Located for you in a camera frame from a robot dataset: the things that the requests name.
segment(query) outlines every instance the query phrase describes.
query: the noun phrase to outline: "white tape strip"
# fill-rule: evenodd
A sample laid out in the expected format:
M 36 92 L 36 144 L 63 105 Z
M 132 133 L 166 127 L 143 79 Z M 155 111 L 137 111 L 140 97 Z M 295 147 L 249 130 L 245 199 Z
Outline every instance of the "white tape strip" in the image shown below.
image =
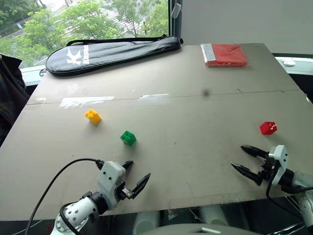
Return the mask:
M 98 104 L 105 101 L 113 100 L 114 96 L 99 96 L 99 97 L 68 97 L 62 99 L 59 109 L 68 109 L 85 105 Z
M 165 97 L 168 94 L 144 94 L 139 99 L 151 99 L 151 98 L 161 98 Z

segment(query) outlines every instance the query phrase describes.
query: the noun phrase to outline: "yellow lego brick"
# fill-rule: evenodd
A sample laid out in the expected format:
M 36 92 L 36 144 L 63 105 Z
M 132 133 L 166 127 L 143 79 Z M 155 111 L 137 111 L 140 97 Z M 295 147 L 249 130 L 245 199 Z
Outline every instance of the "yellow lego brick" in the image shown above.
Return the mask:
M 85 116 L 91 121 L 93 124 L 97 124 L 101 121 L 101 117 L 97 114 L 97 112 L 93 109 L 89 109 L 85 112 Z

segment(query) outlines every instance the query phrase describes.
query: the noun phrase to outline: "wall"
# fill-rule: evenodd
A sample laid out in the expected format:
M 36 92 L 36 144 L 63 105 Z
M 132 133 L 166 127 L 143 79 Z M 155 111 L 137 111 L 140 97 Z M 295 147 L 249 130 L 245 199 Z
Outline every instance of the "wall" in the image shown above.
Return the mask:
M 183 0 L 182 38 L 265 43 L 271 52 L 313 53 L 313 0 Z

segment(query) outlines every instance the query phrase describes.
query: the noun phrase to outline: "green foliage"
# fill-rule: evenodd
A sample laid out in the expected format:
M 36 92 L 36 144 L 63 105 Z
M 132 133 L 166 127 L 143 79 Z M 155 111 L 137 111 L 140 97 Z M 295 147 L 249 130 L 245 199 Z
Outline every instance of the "green foliage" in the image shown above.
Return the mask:
M 5 28 L 27 18 L 27 13 L 39 10 L 35 0 L 1 0 L 0 28 Z
M 120 37 L 122 29 L 103 14 L 96 0 L 81 1 L 62 12 L 62 24 L 71 27 L 75 39 L 110 39 Z
M 66 44 L 65 27 L 56 23 L 59 19 L 51 11 L 43 9 L 30 13 L 32 20 L 24 26 L 24 34 L 13 38 L 0 39 L 1 53 L 21 59 L 22 67 L 34 65 Z
M 159 37 L 163 34 L 169 34 L 168 26 L 168 2 L 161 0 L 160 3 L 155 6 L 151 15 L 146 18 L 141 30 L 148 37 Z
M 118 20 L 123 22 L 128 32 L 140 36 L 140 25 L 149 16 L 155 0 L 106 0 L 107 8 L 118 13 Z
M 58 16 L 53 16 L 48 9 L 30 15 L 33 19 L 26 22 L 22 37 L 29 39 L 32 46 L 42 45 L 50 52 L 64 46 L 67 41 L 65 27 L 57 23 Z

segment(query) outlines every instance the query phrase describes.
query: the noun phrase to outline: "green lego brick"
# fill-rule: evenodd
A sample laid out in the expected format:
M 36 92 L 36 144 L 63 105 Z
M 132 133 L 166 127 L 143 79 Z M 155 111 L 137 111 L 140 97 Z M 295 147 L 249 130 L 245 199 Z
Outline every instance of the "green lego brick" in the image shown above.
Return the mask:
M 120 138 L 125 144 L 129 146 L 131 146 L 136 141 L 135 135 L 130 131 L 125 131 Z

